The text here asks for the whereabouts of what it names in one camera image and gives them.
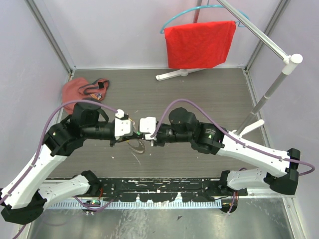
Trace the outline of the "large keyring with yellow grip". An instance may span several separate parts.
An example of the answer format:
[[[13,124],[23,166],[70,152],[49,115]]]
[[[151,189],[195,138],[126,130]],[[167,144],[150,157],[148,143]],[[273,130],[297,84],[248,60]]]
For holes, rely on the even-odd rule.
[[[131,139],[127,141],[129,149],[136,154],[144,154],[146,151],[145,144],[141,139]]]

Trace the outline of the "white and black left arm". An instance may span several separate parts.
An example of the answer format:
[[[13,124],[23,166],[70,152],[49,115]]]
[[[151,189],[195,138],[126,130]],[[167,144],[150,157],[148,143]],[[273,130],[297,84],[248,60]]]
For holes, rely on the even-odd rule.
[[[109,121],[103,110],[106,105],[84,99],[69,101],[63,106],[71,103],[75,105],[73,113],[60,123],[45,126],[34,158],[9,185],[1,189],[1,215],[6,222],[26,225],[57,202],[78,195],[95,197],[100,193],[101,181],[90,170],[53,187],[40,188],[51,172],[81,148],[85,140],[108,140],[110,146],[114,146],[117,142],[140,138],[123,110],[110,108],[115,119]]]

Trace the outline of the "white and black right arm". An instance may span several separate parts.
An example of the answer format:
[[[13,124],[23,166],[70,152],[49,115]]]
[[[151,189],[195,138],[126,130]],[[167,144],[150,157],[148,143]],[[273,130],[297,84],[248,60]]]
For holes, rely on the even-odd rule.
[[[296,149],[281,151],[245,140],[212,123],[200,122],[194,113],[180,107],[170,112],[169,124],[155,117],[140,119],[139,131],[155,146],[189,142],[199,153],[231,157],[254,165],[244,171],[222,171],[218,189],[224,196],[244,188],[270,188],[283,195],[294,195],[299,181]]]

